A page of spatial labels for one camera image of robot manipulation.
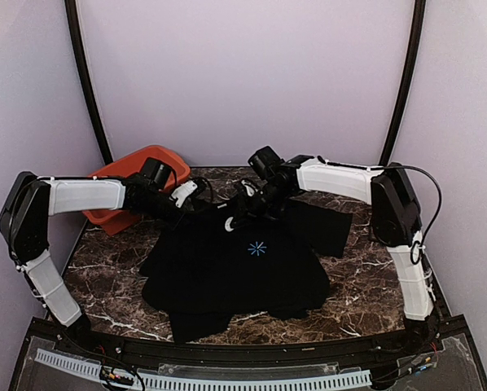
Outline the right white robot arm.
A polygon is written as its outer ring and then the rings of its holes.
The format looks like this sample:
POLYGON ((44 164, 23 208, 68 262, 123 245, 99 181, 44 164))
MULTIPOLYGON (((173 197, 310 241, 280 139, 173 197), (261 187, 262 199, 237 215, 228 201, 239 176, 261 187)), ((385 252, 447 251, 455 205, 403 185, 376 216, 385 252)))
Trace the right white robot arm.
POLYGON ((371 207, 370 232, 388 250, 396 267, 404 301, 404 326, 398 345, 414 354, 428 347, 439 332, 439 314, 432 272, 424 258, 428 230, 422 227, 421 208, 407 175, 410 166, 346 165, 321 156, 280 158, 269 146, 248 160, 263 187, 247 180, 237 186, 235 214, 225 228, 233 231, 258 217, 275 217, 291 196, 320 191, 360 200, 371 207))

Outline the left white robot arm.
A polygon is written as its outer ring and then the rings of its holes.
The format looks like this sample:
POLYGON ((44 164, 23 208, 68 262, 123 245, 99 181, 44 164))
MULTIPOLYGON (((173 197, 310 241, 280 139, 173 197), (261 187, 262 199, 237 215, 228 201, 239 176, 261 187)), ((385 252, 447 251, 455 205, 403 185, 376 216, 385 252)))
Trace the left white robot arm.
POLYGON ((84 326, 86 312, 63 277, 88 222, 83 213, 121 211, 176 224, 187 212, 187 201, 206 187, 202 178, 179 181, 171 165, 151 157, 130 174, 43 176, 24 170, 2 205, 0 234, 33 297, 67 329, 67 343, 80 355, 90 355, 98 338, 84 326))

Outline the black t-shirt with blue logo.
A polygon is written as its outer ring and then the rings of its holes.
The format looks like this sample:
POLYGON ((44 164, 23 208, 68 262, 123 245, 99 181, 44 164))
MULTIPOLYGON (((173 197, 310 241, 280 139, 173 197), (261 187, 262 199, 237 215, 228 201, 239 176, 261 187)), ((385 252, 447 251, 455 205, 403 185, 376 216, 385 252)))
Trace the black t-shirt with blue logo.
POLYGON ((330 294, 319 258, 343 256, 352 214, 289 200, 279 219, 227 231, 234 211, 216 204, 162 230, 139 270, 143 300, 168 314, 178 344, 224 332, 237 314, 302 319, 330 294))

